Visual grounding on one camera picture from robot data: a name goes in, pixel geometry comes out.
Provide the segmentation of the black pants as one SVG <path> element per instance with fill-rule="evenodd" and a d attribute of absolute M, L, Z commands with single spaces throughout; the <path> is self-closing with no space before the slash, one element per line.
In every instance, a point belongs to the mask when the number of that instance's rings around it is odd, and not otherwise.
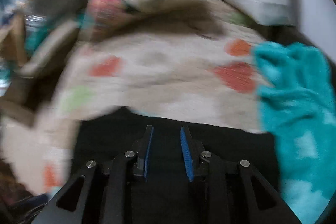
<path fill-rule="evenodd" d="M 98 118 L 82 121 L 73 151 L 71 173 L 88 160 L 104 163 L 127 151 L 142 137 L 148 125 L 154 135 L 150 151 L 149 177 L 143 185 L 134 185 L 131 194 L 131 218 L 134 223 L 203 223 L 209 215 L 202 212 L 205 188 L 189 182 L 182 155 L 180 131 L 183 121 L 146 117 L 125 107 Z M 219 156 L 228 166 L 226 180 L 232 217 L 238 214 L 240 178 L 234 166 L 248 160 L 274 189 L 279 188 L 280 172 L 270 133 L 252 134 L 243 130 L 189 123 L 191 135 L 205 149 Z"/>

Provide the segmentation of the beige padded seat cushion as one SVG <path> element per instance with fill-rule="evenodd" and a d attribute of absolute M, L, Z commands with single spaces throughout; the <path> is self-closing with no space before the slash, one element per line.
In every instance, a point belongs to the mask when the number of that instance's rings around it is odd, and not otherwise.
<path fill-rule="evenodd" d="M 34 52 L 30 61 L 18 70 L 23 78 L 36 79 L 50 75 L 64 66 L 79 34 L 78 23 L 69 18 L 56 27 Z"/>

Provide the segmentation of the quilted patchwork bedspread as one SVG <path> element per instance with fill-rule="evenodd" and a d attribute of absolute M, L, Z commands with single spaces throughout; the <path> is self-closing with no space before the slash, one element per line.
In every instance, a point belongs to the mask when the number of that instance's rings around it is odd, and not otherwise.
<path fill-rule="evenodd" d="M 18 181 L 39 194 L 68 176 L 80 122 L 125 106 L 145 116 L 260 133 L 251 48 L 264 38 L 228 4 L 135 22 L 98 43 L 77 42 L 66 65 L 24 79 L 21 108 L 5 105 L 1 152 Z"/>

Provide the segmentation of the teal fleece blanket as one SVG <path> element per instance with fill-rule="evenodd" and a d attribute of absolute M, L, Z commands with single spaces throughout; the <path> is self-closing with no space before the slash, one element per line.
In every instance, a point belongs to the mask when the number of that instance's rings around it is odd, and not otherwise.
<path fill-rule="evenodd" d="M 268 85 L 257 94 L 262 127 L 276 138 L 280 194 L 302 223 L 315 223 L 335 192 L 335 93 L 322 52 L 293 43 L 253 49 Z"/>

